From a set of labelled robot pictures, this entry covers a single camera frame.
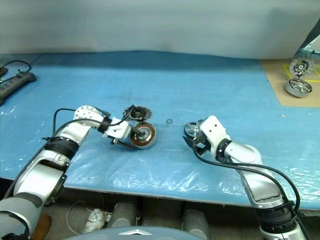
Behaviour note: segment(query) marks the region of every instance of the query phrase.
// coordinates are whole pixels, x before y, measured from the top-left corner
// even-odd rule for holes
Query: white cable
[[[105,207],[105,199],[104,199],[104,196],[103,196],[103,194],[102,194],[101,192],[99,192],[99,194],[100,194],[101,199],[102,199],[102,209],[104,209],[104,207]],[[84,205],[85,205],[85,208],[86,208],[86,210],[87,210],[88,212],[90,212],[90,213],[93,213],[93,212],[94,212],[94,211],[90,210],[90,209],[88,208],[88,206],[87,206],[87,203],[86,203],[85,201],[82,201],[82,200],[78,200],[78,201],[74,202],[74,203],[69,207],[68,211],[66,212],[66,216],[65,216],[66,225],[67,225],[67,227],[69,228],[69,230],[70,230],[71,232],[73,232],[74,234],[76,234],[76,235],[80,235],[81,233],[76,232],[75,230],[73,230],[73,229],[70,227],[70,225],[69,225],[69,213],[70,213],[71,209],[72,209],[75,205],[77,205],[77,204],[79,204],[79,203],[84,204]],[[101,213],[103,213],[103,214],[112,214],[112,212],[108,212],[108,211],[102,211]]]

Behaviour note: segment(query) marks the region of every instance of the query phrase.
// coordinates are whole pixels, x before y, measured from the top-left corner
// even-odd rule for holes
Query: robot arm
[[[128,116],[135,109],[134,105],[131,106]],[[47,139],[31,163],[13,182],[12,196],[0,201],[0,239],[29,239],[43,206],[53,203],[63,189],[67,179],[65,173],[91,128],[112,138],[113,143],[122,143],[130,136],[131,140],[139,140],[139,143],[148,139],[148,144],[144,146],[153,144],[155,129],[151,124],[143,122],[131,126],[126,121],[127,117],[110,118],[109,113],[104,114],[100,114],[93,106],[81,106],[75,110],[72,121]],[[140,132],[141,125],[148,125],[154,130],[152,138]],[[132,143],[126,145],[139,147]]]
[[[226,129],[215,116],[209,116],[198,122],[195,129],[197,132],[192,139],[190,136],[184,139],[199,156],[209,151],[217,161],[223,164],[263,164],[259,151],[251,145],[231,141]],[[274,178],[267,169],[254,166],[247,168]],[[254,172],[237,171],[249,201],[257,213],[263,239],[305,240],[300,225],[294,220],[296,214],[291,203],[286,201],[287,197],[282,195],[275,182]]]

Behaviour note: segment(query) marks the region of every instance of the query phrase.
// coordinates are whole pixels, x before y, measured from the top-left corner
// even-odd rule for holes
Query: floor
[[[212,240],[258,240],[260,233],[255,214],[251,208],[239,206],[223,206],[204,203],[182,202],[178,200],[145,198],[128,195],[107,194],[97,192],[65,189],[56,204],[46,207],[43,212],[52,219],[52,225],[45,240],[61,240],[75,234],[66,224],[66,215],[76,201],[87,203],[89,209],[103,208],[112,211],[118,201],[134,201],[138,205],[144,226],[162,226],[181,228],[183,209],[203,211],[207,217]],[[81,233],[90,212],[83,203],[75,205],[69,212],[70,227]],[[320,239],[320,217],[305,217],[305,226],[312,240]]]

